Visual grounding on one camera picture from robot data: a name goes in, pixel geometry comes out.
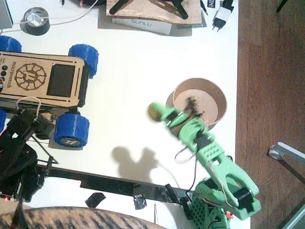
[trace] striped fur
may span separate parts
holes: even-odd
[[[22,211],[22,205],[19,206],[15,214],[0,216],[1,229],[163,229],[143,219],[94,208],[52,207]]]

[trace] metal chair leg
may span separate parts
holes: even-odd
[[[282,9],[282,7],[285,5],[286,2],[287,2],[287,0],[282,0],[281,4],[277,8],[276,12],[279,12]]]

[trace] white table surface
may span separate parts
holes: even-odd
[[[50,17],[86,11],[69,0],[65,2],[61,7],[58,0],[8,0],[15,22],[33,6],[44,7]],[[151,121],[146,109],[153,101],[165,103],[175,87],[191,77],[211,80],[223,90],[227,112],[212,132],[227,155],[234,158],[238,1],[234,1],[235,9],[219,32],[212,30],[212,19],[219,8],[219,1],[216,2],[215,9],[207,8],[208,27],[193,29],[191,37],[98,29],[98,7],[78,21],[51,26],[43,36],[22,31],[3,34],[19,40],[23,52],[67,55],[77,43],[90,44],[99,51],[98,71],[89,80],[86,105],[80,108],[90,121],[88,144],[82,151],[48,148],[60,163],[55,167],[162,186],[170,183],[188,189],[193,182],[194,160],[183,165],[174,162],[183,145],[169,134],[164,124]],[[47,159],[36,143],[29,144],[40,159]],[[198,166],[196,184],[208,176]]]
[[[80,181],[57,177],[45,179],[44,186],[32,197],[30,203],[25,203],[33,208],[73,206],[87,207],[85,200],[94,192],[80,188]],[[186,219],[183,207],[179,204],[163,203],[147,199],[147,206],[135,210],[133,197],[114,193],[102,192],[104,199],[96,208],[138,217],[154,223],[154,205],[156,205],[156,223],[168,229],[191,229],[190,222]],[[250,218],[241,221],[234,217],[230,222],[232,229],[249,229]]]

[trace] black cable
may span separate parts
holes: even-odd
[[[185,192],[187,198],[189,199],[189,201],[191,202],[191,198],[189,197],[189,195],[187,194],[189,191],[191,191],[192,187],[194,186],[195,184],[195,180],[196,180],[196,170],[197,170],[197,159],[195,160],[195,168],[194,168],[194,181],[192,183],[192,186]]]
[[[40,159],[37,159],[37,161],[41,161],[41,162],[45,162],[45,163],[49,163],[48,161],[45,161],[45,160],[40,160]]]
[[[42,145],[36,138],[34,138],[34,136],[32,136],[32,138],[35,140],[35,142],[38,143],[38,145],[43,149],[43,151],[44,151],[47,155],[52,156],[52,155],[43,147],[43,145]],[[55,158],[53,158],[53,160],[54,160],[54,162],[52,162],[52,164],[57,164],[57,165],[59,164],[58,161],[55,160]],[[40,159],[37,159],[37,161],[41,161],[41,162],[46,162],[46,163],[48,163],[48,161],[44,161],[44,160],[40,160]]]

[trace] black display screen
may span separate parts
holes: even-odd
[[[54,64],[51,69],[47,95],[70,97],[75,66]]]

